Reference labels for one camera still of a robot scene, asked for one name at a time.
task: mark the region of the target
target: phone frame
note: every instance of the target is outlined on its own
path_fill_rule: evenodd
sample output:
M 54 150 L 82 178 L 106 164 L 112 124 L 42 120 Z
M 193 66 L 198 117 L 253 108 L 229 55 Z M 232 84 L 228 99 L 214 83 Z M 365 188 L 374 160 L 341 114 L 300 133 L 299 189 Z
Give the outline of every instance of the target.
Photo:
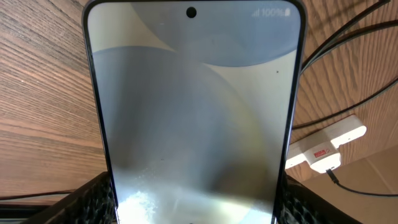
M 97 110 L 97 115 L 98 115 L 99 128 L 101 130 L 101 138 L 102 138 L 102 142 L 103 142 L 103 146 L 104 146 L 106 166 L 108 168 L 108 172 L 109 172 L 109 175 L 111 178 L 111 188 L 112 188 L 114 200 L 115 200 L 114 204 L 115 204 L 115 213 L 116 213 L 117 219 L 118 219 L 117 208 L 118 208 L 119 204 L 118 204 L 118 197 L 116 195 L 116 189 L 114 186 L 111 158 L 109 156 L 108 142 L 106 140 L 106 133 L 105 133 L 103 115 L 102 115 L 102 110 L 101 110 L 100 94 L 99 94 L 98 88 L 97 88 L 93 54 L 91 51 L 90 37 L 88 35 L 88 24 L 87 24 L 88 15 L 90 14 L 90 11 L 92 8 L 94 8 L 98 4 L 105 3 L 105 2 L 178 2 L 178 1 L 191 1 L 191 0 L 174 0 L 174 1 L 169 1 L 169 0 L 156 0 L 156 1 L 151 1 L 151 0 L 133 0 L 133 1 L 131 1 L 131 0 L 89 0 L 86 3 L 85 7 L 83 8 L 83 12 L 81 14 L 81 24 L 82 24 L 83 37 L 84 37 L 86 53 L 87 53 L 88 67 L 90 69 L 91 83 L 93 85 L 93 93 L 94 93 L 95 105 L 96 105 L 96 110 Z M 244 1 L 244 0 L 206 0 L 206 1 Z M 279 213 L 280 213 L 280 210 L 279 210 L 280 205 L 279 205 L 278 199 L 282 196 L 282 189 L 281 189 L 282 177 L 283 177 L 284 170 L 285 170 L 285 163 L 286 163 L 286 159 L 287 159 L 287 148 L 289 146 L 290 134 L 292 132 L 294 109 L 295 109 L 295 103 L 296 103 L 296 99 L 297 99 L 297 97 L 296 97 L 297 89 L 299 87 L 299 77 L 300 77 L 300 73 L 301 73 L 303 49 L 304 49 L 304 44 L 305 44 L 304 40 L 305 40 L 305 34 L 307 32 L 307 10 L 305 9 L 305 6 L 303 5 L 301 0 L 250 0 L 250 1 L 287 1 L 287 2 L 292 3 L 298 9 L 298 11 L 300 13 L 300 33 L 299 33 L 299 37 L 298 37 L 297 53 L 296 53 L 296 60 L 295 60 L 295 65 L 294 65 L 294 74 L 293 74 L 293 79 L 292 79 L 292 88 L 290 90 L 289 108 L 288 108 L 288 112 L 287 112 L 284 143 L 282 146 L 282 155 L 280 158 L 277 188 L 276 188 L 275 199 L 274 199 L 274 208 L 272 211 L 271 223 L 275 223 L 275 221 L 276 221 L 275 219 L 276 219 L 276 217 L 279 216 Z

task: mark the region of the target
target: black cable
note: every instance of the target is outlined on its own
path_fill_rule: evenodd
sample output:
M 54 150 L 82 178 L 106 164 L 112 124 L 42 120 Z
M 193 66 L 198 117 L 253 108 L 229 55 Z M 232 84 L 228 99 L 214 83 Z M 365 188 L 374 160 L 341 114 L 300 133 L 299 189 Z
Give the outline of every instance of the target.
M 349 34 L 344 35 L 342 38 L 340 38 L 334 44 L 331 44 L 325 50 L 323 50 L 317 58 L 313 59 L 311 61 L 311 63 L 308 64 L 308 66 L 311 66 L 313 63 L 315 63 L 317 60 L 321 59 L 326 54 L 330 53 L 332 50 L 338 48 L 339 46 L 341 46 L 357 37 L 361 37 L 362 35 L 370 34 L 375 31 L 379 31 L 382 29 L 387 29 L 387 28 L 391 28 L 391 27 L 395 27 L 395 26 L 398 26 L 398 20 L 382 22 L 379 24 L 374 24 L 371 26 L 364 27 L 362 29 L 358 29 L 356 31 L 352 31 Z
M 55 195 L 67 195 L 72 193 L 75 190 L 61 190 L 56 192 L 44 192 L 38 194 L 29 194 L 29 195 L 13 195 L 13 196 L 3 196 L 0 197 L 0 202 L 8 201 L 8 200 L 18 200 L 23 198 L 33 198 L 33 197 L 43 197 L 43 196 L 55 196 Z
M 348 41 L 351 41 L 357 37 L 361 37 L 362 35 L 366 35 L 366 34 L 370 34 L 372 32 L 381 30 L 381 29 L 387 29 L 390 27 L 395 27 L 398 26 L 398 20 L 394 20 L 394 21 L 388 21 L 388 22 L 382 22 L 380 24 L 375 24 L 375 25 L 371 25 L 353 32 L 350 32 L 349 34 L 344 35 L 340 40 L 338 40 L 337 42 L 335 42 L 334 44 L 330 45 L 329 47 L 327 47 L 325 50 L 323 50 L 319 56 L 317 58 L 315 58 L 314 60 L 311 61 L 310 64 L 308 64 L 308 66 L 310 66 L 311 64 L 313 64 L 314 62 L 316 62 L 317 60 L 319 60 L 321 57 L 325 56 L 326 54 L 330 53 L 332 50 L 334 50 L 335 48 L 347 43 Z M 366 99 L 360 101 L 359 103 L 356 103 L 346 109 L 343 109 L 339 112 L 333 113 L 331 115 L 328 115 L 326 117 L 317 119 L 315 121 L 310 121 L 307 123 L 303 123 L 303 124 L 298 124 L 296 126 L 293 126 L 293 130 L 297 130 L 297 129 L 301 129 L 301 128 L 306 128 L 309 126 L 312 126 L 314 124 L 318 124 L 321 122 L 324 122 L 328 119 L 334 118 L 335 116 L 341 115 L 347 111 L 350 111 L 352 109 L 355 109 L 367 102 L 369 102 L 370 100 L 375 99 L 376 97 L 378 97 L 379 95 L 383 94 L 385 91 L 387 91 L 388 89 L 390 89 L 391 87 L 393 87 L 395 84 L 397 84 L 398 82 L 398 77 L 395 78 L 395 80 L 393 80 L 392 82 L 390 82 L 389 84 L 387 84 L 386 86 L 382 87 L 379 91 L 375 92 L 374 94 L 372 94 L 371 96 L 367 97 Z
M 339 111 L 339 112 L 333 113 L 333 114 L 331 114 L 331 115 L 328 115 L 328 116 L 326 116 L 326 117 L 317 119 L 317 120 L 315 120 L 315 121 L 310 121 L 310 122 L 307 122 L 307 123 L 298 124 L 298 125 L 296 125 L 296 126 L 293 126 L 292 129 L 293 129 L 293 130 L 297 130 L 297 129 L 301 129 L 301 128 L 306 128 L 306 127 L 312 126 L 312 125 L 314 125 L 314 124 L 318 124 L 318 123 L 324 122 L 324 121 L 326 121 L 326 120 L 328 120 L 328 119 L 330 119 L 330 118 L 334 118 L 335 116 L 341 115 L 341 114 L 343 114 L 343 113 L 345 113 L 345 112 L 347 112 L 347 111 L 350 111 L 350 110 L 352 110 L 352 109 L 355 109 L 355 108 L 357 108 L 357 107 L 359 107 L 359 106 L 361 106 L 361 105 L 367 103 L 368 101 L 375 99 L 375 98 L 378 97 L 379 95 L 383 94 L 383 93 L 386 92 L 388 89 L 390 89 L 390 88 L 393 87 L 395 84 L 397 84 L 397 82 L 398 82 L 398 77 L 397 77 L 394 81 L 390 82 L 390 84 L 384 86 L 384 87 L 381 88 L 379 91 L 373 93 L 371 96 L 369 96 L 369 97 L 367 97 L 366 99 L 360 101 L 359 103 L 356 103 L 356 104 L 354 104 L 354 105 L 352 105 L 352 106 L 350 106 L 350 107 L 347 107 L 347 108 L 345 108 L 345 109 L 343 109 L 343 110 L 341 110 L 341 111 Z
M 325 50 L 330 44 L 332 44 L 341 34 L 343 34 L 345 31 L 347 31 L 349 28 L 351 28 L 353 25 L 355 25 L 358 21 L 375 11 L 376 9 L 380 8 L 381 6 L 389 3 L 390 0 L 380 0 L 376 3 L 374 3 L 372 6 L 369 8 L 365 9 L 363 12 L 359 13 L 357 16 L 352 18 L 352 20 L 348 21 L 346 24 L 344 24 L 340 29 L 338 29 L 334 34 L 332 34 L 327 40 L 325 40 L 321 46 L 319 46 L 303 63 L 302 65 L 302 70 L 301 73 L 303 73 L 313 62 L 313 60 L 316 60 L 319 55 L 322 53 L 323 50 Z
M 377 196 L 377 197 L 398 197 L 398 194 L 376 194 L 376 193 L 360 192 L 357 190 L 349 189 L 348 187 L 345 187 L 344 185 L 341 185 L 339 183 L 337 177 L 335 176 L 333 171 L 331 171 L 331 169 L 326 170 L 326 173 L 329 175 L 329 177 L 330 177 L 331 181 L 333 181 L 333 183 L 335 183 L 337 186 L 339 186 L 342 189 L 347 190 L 349 192 L 361 194 L 361 195 Z

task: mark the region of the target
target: wooden table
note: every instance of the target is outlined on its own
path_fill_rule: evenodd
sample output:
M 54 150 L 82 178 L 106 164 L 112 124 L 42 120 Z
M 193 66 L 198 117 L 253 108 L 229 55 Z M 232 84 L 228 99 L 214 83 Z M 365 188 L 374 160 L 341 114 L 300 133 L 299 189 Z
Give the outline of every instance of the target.
M 308 57 L 376 1 L 306 0 Z M 106 170 L 81 33 L 86 0 L 0 0 L 0 195 L 75 189 Z M 398 19 L 398 1 L 352 30 Z M 398 75 L 398 28 L 356 39 L 300 80 L 294 124 L 342 110 Z M 355 113 L 365 136 L 340 148 L 347 164 L 398 145 L 398 86 L 354 111 L 293 132 L 292 142 Z M 303 181 L 307 164 L 288 173 Z M 53 203 L 53 198 L 29 203 Z

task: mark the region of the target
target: red label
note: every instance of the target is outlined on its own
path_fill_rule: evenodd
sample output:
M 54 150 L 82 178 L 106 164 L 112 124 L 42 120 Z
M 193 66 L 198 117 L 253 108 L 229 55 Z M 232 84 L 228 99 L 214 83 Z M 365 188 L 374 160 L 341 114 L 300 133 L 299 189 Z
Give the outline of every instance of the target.
M 326 150 L 322 149 L 321 151 L 318 151 L 318 152 L 314 153 L 313 155 L 315 156 L 315 158 L 326 155 Z

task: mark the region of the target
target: beige wall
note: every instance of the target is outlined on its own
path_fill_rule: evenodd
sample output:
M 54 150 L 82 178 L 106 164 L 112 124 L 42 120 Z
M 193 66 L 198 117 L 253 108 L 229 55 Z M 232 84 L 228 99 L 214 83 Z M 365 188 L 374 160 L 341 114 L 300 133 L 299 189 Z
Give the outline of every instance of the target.
M 340 184 L 363 192 L 398 194 L 398 146 L 334 171 Z M 380 198 L 347 192 L 327 174 L 303 184 L 331 204 L 363 223 L 398 223 L 398 197 Z

